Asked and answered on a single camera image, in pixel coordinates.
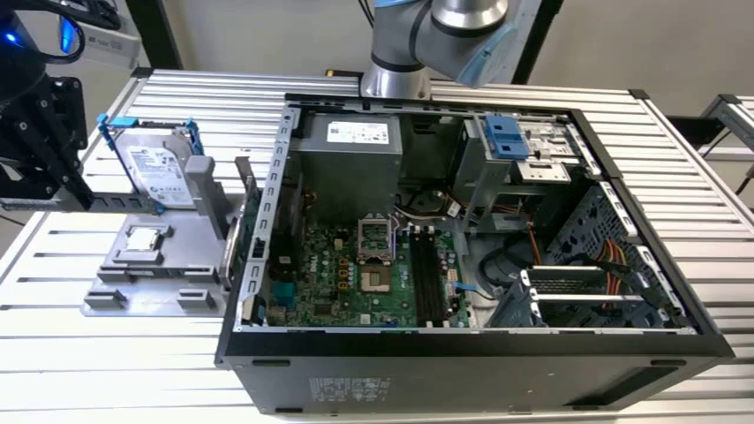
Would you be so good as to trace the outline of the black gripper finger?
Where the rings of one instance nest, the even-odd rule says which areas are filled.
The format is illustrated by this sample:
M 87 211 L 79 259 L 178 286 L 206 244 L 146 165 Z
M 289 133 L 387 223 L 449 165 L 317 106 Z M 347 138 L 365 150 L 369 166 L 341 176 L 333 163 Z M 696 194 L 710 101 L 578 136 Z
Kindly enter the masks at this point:
M 43 200 L 59 187 L 50 173 L 48 138 L 32 127 L 26 114 L 2 112 L 2 197 Z
M 87 211 L 94 193 L 82 177 L 79 152 L 88 147 L 83 85 L 75 77 L 44 77 L 36 103 L 42 116 L 46 170 Z

